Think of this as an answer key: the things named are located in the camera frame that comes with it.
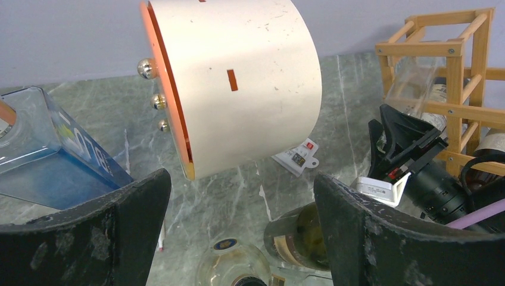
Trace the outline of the blue rectangular box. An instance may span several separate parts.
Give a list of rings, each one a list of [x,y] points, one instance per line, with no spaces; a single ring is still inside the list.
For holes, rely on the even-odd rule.
[[[133,178],[43,89],[1,95],[1,194],[64,210]]]

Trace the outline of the large clear glass bottle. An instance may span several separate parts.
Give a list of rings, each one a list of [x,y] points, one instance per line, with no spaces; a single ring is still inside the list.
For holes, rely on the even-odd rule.
[[[195,285],[241,286],[270,284],[270,263],[254,244],[224,238],[212,243],[202,255]]]

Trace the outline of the dark green labelled wine bottle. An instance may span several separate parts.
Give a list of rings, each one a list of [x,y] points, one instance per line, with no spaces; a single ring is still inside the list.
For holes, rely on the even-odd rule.
[[[263,240],[267,252],[281,261],[317,271],[330,270],[314,202],[269,222]]]

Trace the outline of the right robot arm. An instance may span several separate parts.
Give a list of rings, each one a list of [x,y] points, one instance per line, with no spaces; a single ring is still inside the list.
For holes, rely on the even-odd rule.
[[[484,162],[504,163],[504,154],[493,151],[468,161],[459,177],[433,161],[447,148],[434,125],[404,114],[388,104],[379,107],[381,120],[368,123],[372,179],[395,184],[406,178],[404,195],[436,223],[447,225],[504,199],[504,177],[470,190],[469,170]]]

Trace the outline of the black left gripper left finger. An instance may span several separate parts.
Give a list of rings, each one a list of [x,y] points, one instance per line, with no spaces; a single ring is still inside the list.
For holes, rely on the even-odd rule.
[[[1,226],[2,285],[145,285],[169,203],[166,169],[76,207]]]

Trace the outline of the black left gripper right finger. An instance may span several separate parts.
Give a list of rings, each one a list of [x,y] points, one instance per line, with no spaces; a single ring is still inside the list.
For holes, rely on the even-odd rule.
[[[334,285],[503,285],[504,235],[405,214],[334,177],[314,179]]]

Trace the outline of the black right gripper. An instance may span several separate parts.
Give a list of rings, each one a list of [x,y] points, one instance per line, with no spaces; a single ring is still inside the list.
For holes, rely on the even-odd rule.
[[[434,125],[388,104],[382,104],[379,111],[382,124],[376,119],[368,123],[369,178],[383,180],[418,173],[448,146]]]

